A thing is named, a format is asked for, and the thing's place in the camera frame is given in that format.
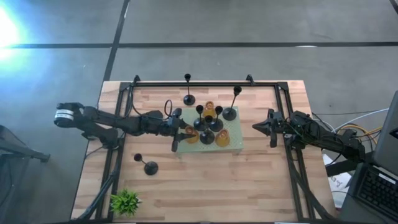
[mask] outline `black peg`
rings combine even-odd
[[[137,161],[137,162],[143,162],[145,164],[144,172],[147,175],[154,175],[154,174],[157,173],[157,170],[159,169],[159,166],[154,161],[149,161],[149,162],[142,161],[142,155],[139,154],[139,153],[134,155],[134,160]]]
[[[216,111],[217,117],[216,117],[215,120],[213,120],[213,121],[211,122],[211,124],[210,124],[210,129],[211,129],[212,131],[214,131],[214,132],[218,132],[218,131],[220,131],[221,129],[224,128],[223,121],[220,120],[220,119],[218,119],[218,115],[220,115],[221,112],[223,112],[223,107],[222,107],[222,106],[216,106],[215,111]]]
[[[198,114],[199,114],[199,118],[197,118],[194,122],[193,122],[193,127],[197,130],[197,131],[204,131],[206,129],[206,125],[205,125],[205,121],[204,119],[201,117],[201,114],[203,113],[203,106],[202,105],[198,105],[196,108]]]
[[[205,117],[205,122],[206,122],[206,130],[202,133],[200,133],[200,141],[203,144],[211,144],[214,141],[214,133],[209,130],[210,124],[213,121],[213,117],[208,115]]]
[[[223,117],[227,121],[233,121],[236,118],[236,110],[233,109],[235,98],[242,92],[242,88],[240,86],[234,87],[234,100],[232,101],[232,105],[229,108],[226,108],[223,111]]]
[[[185,74],[184,75],[185,81],[187,81],[187,86],[188,86],[188,95],[184,96],[184,104],[191,106],[195,103],[195,97],[189,93],[189,80],[191,79],[190,74]]]

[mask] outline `green tray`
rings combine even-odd
[[[215,140],[209,145],[203,144],[200,142],[200,139],[193,144],[189,144],[186,142],[186,140],[183,140],[180,142],[180,144],[178,144],[177,152],[212,152],[233,149],[241,151],[243,149],[243,137],[239,118],[239,110],[237,106],[234,106],[233,108],[236,110],[236,118],[233,121],[226,121],[222,114],[218,116],[218,119],[222,120],[224,123],[224,129],[227,129],[229,132],[230,143],[228,146],[219,147],[217,146]],[[184,108],[180,118],[183,118],[187,124],[193,126],[194,120],[198,118],[198,113],[195,108]],[[180,133],[185,133],[185,130],[180,129]]]

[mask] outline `yellow cable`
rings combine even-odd
[[[343,128],[358,128],[358,129],[362,130],[362,131],[365,133],[364,135],[368,135],[368,133],[373,133],[373,132],[375,132],[375,130],[377,131],[377,129],[381,129],[381,127],[379,127],[379,128],[373,129],[372,131],[368,131],[368,130],[366,130],[366,129],[360,127],[360,126],[352,125],[352,124],[347,124],[347,125],[341,127],[341,129],[343,129]],[[373,141],[375,144],[377,144],[377,141],[375,140],[375,138],[373,137],[373,135],[371,135],[371,134],[369,134],[369,135],[370,135],[372,141]]]

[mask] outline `keyboard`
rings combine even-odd
[[[372,166],[363,166],[353,197],[398,221],[398,181]]]

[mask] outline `yellow cup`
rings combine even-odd
[[[185,128],[185,133],[194,134],[195,135],[195,137],[185,139],[189,144],[193,144],[193,143],[195,143],[195,142],[197,142],[199,140],[199,133],[192,126],[188,125]]]
[[[215,108],[214,103],[212,101],[207,101],[205,104],[205,111],[203,112],[203,117],[210,115],[213,118],[216,118],[217,114],[214,108]]]
[[[222,129],[219,131],[219,133],[216,135],[216,144],[219,147],[225,147],[229,145],[230,138],[229,138],[229,132],[227,129]]]

